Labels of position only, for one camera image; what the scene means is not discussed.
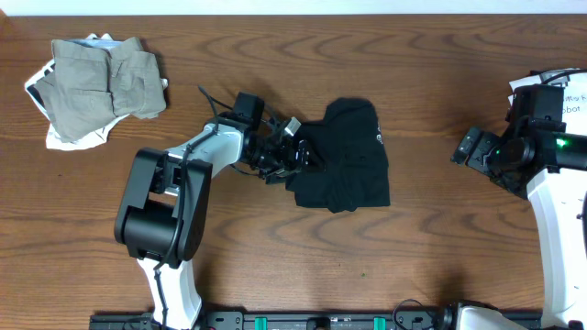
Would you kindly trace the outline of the black t-shirt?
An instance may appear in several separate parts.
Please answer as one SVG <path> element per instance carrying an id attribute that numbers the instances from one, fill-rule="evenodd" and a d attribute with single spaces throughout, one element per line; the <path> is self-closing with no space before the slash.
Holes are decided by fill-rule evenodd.
<path id="1" fill-rule="evenodd" d="M 325 163 L 319 172 L 299 172 L 285 188 L 297 205 L 332 213 L 391 204 L 389 161 L 375 106 L 364 98 L 338 98 L 324 117 L 301 125 L 307 140 Z"/>

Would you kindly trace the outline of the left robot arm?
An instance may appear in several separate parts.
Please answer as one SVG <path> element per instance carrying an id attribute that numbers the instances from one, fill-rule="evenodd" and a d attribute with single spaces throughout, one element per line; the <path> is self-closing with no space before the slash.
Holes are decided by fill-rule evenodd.
<path id="1" fill-rule="evenodd" d="M 263 137 L 253 123 L 219 118 L 180 146 L 137 152 L 114 233 L 148 278 L 157 327 L 192 329 L 196 324 L 202 299 L 193 257 L 205 231 L 211 183 L 220 171 L 241 162 L 268 182 L 282 182 L 300 172 L 325 170 L 300 129 L 291 118 Z"/>

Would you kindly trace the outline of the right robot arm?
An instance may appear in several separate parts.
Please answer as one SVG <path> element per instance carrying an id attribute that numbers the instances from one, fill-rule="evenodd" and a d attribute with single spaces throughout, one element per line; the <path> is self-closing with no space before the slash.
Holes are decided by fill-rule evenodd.
<path id="1" fill-rule="evenodd" d="M 559 129 L 471 128 L 452 162 L 530 202 L 544 277 L 543 329 L 586 326 L 586 138 Z"/>

